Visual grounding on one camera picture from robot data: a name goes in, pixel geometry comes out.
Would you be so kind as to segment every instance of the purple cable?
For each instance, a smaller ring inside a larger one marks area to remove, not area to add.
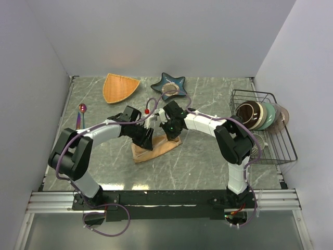
[[[60,157],[59,157],[59,160],[58,160],[58,162],[57,162],[57,166],[56,166],[56,177],[57,177],[59,180],[67,180],[67,181],[69,181],[69,182],[72,184],[72,186],[76,189],[76,191],[78,191],[79,193],[81,193],[81,191],[79,190],[79,188],[78,188],[77,186],[75,186],[75,184],[74,184],[69,178],[64,178],[64,177],[60,177],[60,176],[59,176],[59,169],[60,169],[61,161],[62,161],[62,159],[63,159],[65,153],[66,153],[67,150],[69,149],[70,145],[71,145],[71,144],[72,144],[77,138],[79,138],[80,136],[85,135],[85,134],[87,134],[87,133],[89,133],[89,132],[91,132],[91,131],[94,131],[94,130],[99,129],[99,128],[104,127],[104,126],[115,125],[115,124],[119,124],[119,125],[125,125],[125,124],[137,124],[137,123],[140,123],[140,122],[145,121],[145,120],[146,120],[148,117],[150,117],[150,116],[153,114],[153,112],[157,109],[157,105],[158,105],[158,103],[160,102],[160,100],[162,99],[162,97],[163,97],[166,93],[168,93],[168,92],[174,92],[174,91],[166,91],[166,92],[162,93],[162,95],[161,95],[157,100],[156,100],[155,98],[153,98],[153,97],[151,97],[150,99],[148,99],[148,101],[147,101],[147,103],[146,103],[146,108],[148,107],[148,104],[149,104],[149,102],[150,102],[151,100],[154,100],[154,101],[155,101],[155,105],[154,105],[153,109],[150,111],[150,113],[149,113],[146,117],[144,117],[143,119],[141,119],[141,120],[138,120],[138,121],[132,121],[132,122],[111,122],[111,123],[108,123],[107,125],[106,125],[105,123],[100,123],[100,124],[97,124],[97,125],[95,125],[95,126],[92,126],[91,128],[89,128],[89,129],[83,131],[82,133],[79,133],[79,134],[77,134],[76,136],[74,136],[74,137],[68,142],[68,144],[64,147],[64,149],[62,150],[62,152],[61,152],[61,154],[60,154]],[[241,124],[240,122],[238,122],[238,121],[235,120],[235,119],[232,119],[232,118],[230,118],[230,117],[225,117],[225,118],[213,118],[213,117],[210,117],[210,116],[205,115],[205,114],[200,114],[200,113],[197,114],[197,113],[195,113],[195,112],[190,111],[188,108],[190,107],[190,105],[191,105],[191,103],[192,103],[191,98],[188,96],[187,93],[182,92],[182,91],[179,91],[179,92],[184,93],[184,94],[186,95],[186,97],[188,98],[189,103],[187,104],[187,106],[186,106],[185,109],[186,109],[190,114],[203,116],[203,117],[206,117],[206,118],[211,119],[211,120],[213,120],[213,121],[219,121],[219,120],[229,120],[229,121],[232,121],[232,122],[236,123],[237,125],[239,125],[242,129],[244,129],[244,130],[249,134],[249,136],[253,139],[254,143],[255,143],[256,146],[258,147],[259,153],[258,153],[258,157],[257,157],[256,159],[254,159],[254,160],[248,162],[248,163],[244,166],[244,179],[246,180],[246,179],[247,179],[247,176],[246,176],[246,171],[245,171],[245,170],[247,169],[247,167],[248,167],[250,164],[253,164],[253,163],[257,162],[257,161],[260,159],[260,157],[261,157],[261,147],[260,147],[260,144],[259,144],[258,140],[254,137],[254,135],[253,135],[253,134],[252,134],[252,133],[251,133],[251,132],[250,132],[250,131],[249,131],[249,130],[243,125],[243,124]],[[248,181],[247,181],[247,185],[249,186],[249,189],[252,191],[252,194],[253,194],[253,197],[254,197],[254,210],[253,210],[253,213],[252,213],[251,217],[250,217],[245,223],[243,223],[242,225],[240,225],[240,227],[245,226],[247,223],[249,223],[249,222],[253,219],[254,214],[255,214],[255,212],[256,212],[256,210],[257,210],[257,198],[255,197],[254,190],[253,190],[253,188],[250,186],[250,183],[249,183]],[[126,207],[124,207],[124,206],[122,206],[122,205],[120,205],[120,204],[114,204],[114,203],[103,204],[103,205],[99,205],[99,206],[92,206],[91,204],[89,204],[87,198],[86,198],[84,195],[82,195],[82,197],[83,197],[84,201],[86,202],[86,204],[87,204],[90,208],[99,208],[99,207],[107,207],[107,206],[119,206],[119,207],[122,207],[122,208],[126,211],[127,216],[128,216],[128,223],[127,223],[125,229],[124,229],[123,231],[121,231],[120,233],[117,233],[117,234],[105,234],[105,233],[102,233],[102,232],[100,232],[100,231],[98,231],[98,230],[92,229],[92,228],[90,228],[89,226],[86,225],[87,228],[89,228],[90,230],[92,230],[92,231],[94,231],[94,232],[96,232],[96,233],[98,233],[98,234],[100,234],[100,235],[107,236],[107,237],[115,237],[115,236],[119,236],[119,235],[121,235],[122,233],[124,233],[124,232],[127,230],[127,228],[128,228],[129,225],[130,225],[130,222],[131,222],[131,217],[130,217],[130,213],[129,213],[129,211],[127,210]],[[100,214],[100,213],[98,213],[98,212],[90,212],[90,213],[86,214],[86,215],[83,217],[83,222],[84,222],[84,218],[85,218],[87,215],[89,215],[89,214]]]

